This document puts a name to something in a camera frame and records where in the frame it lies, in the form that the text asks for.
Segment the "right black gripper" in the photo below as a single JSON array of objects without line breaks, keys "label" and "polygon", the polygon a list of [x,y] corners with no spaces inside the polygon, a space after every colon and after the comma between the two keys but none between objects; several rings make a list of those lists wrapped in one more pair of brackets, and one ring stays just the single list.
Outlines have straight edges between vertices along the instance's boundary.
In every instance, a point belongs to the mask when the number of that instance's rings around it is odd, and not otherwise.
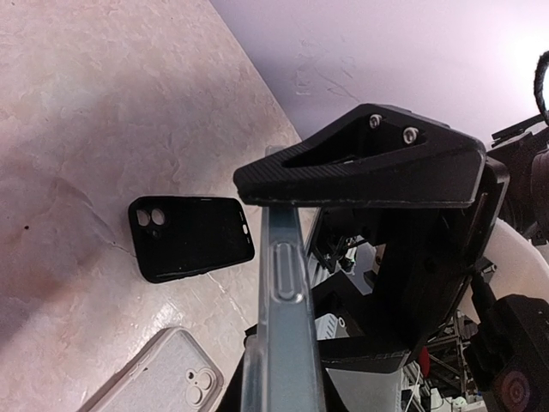
[{"label": "right black gripper", "polygon": [[416,360],[449,320],[509,182],[503,163],[486,161],[480,140],[376,104],[356,106],[233,174],[249,205],[372,208],[323,208],[315,231],[316,244],[336,258],[358,235],[384,248],[371,293],[341,270],[312,289],[316,316],[342,316],[351,329],[317,341],[322,365],[362,373],[394,373]]}]

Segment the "clear magsafe phone case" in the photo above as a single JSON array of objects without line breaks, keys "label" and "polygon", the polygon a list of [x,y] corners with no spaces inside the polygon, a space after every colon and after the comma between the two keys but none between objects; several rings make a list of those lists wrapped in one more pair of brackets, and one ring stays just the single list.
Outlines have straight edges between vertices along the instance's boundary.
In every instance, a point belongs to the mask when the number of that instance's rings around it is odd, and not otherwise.
[{"label": "clear magsafe phone case", "polygon": [[262,208],[258,320],[245,344],[243,411],[324,411],[299,212]]}]

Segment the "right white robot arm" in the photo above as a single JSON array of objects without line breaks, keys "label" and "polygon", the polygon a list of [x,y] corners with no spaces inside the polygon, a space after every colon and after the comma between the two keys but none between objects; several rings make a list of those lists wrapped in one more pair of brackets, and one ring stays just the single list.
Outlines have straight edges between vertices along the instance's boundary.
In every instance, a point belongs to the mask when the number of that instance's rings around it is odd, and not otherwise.
[{"label": "right white robot arm", "polygon": [[347,314],[350,337],[322,343],[332,369],[390,373],[416,359],[456,310],[492,288],[547,284],[546,112],[493,135],[486,148],[448,125],[390,105],[362,104],[301,143],[240,167],[244,203],[320,210],[311,250],[329,271],[318,315]]}]

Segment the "black phone case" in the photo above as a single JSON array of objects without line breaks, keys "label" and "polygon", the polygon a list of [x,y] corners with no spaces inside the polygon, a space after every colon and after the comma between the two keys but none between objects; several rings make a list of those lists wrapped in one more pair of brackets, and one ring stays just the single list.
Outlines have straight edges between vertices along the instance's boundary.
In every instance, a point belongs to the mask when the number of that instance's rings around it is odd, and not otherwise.
[{"label": "black phone case", "polygon": [[243,207],[232,197],[138,197],[128,207],[128,218],[138,268],[153,284],[255,256]]}]

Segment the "clear plain phone case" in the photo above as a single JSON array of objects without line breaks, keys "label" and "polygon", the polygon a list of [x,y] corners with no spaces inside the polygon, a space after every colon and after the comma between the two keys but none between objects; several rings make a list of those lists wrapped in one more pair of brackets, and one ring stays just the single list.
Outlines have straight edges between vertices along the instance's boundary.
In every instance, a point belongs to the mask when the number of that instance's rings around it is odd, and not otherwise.
[{"label": "clear plain phone case", "polygon": [[224,377],[182,327],[158,332],[82,411],[211,411]]}]

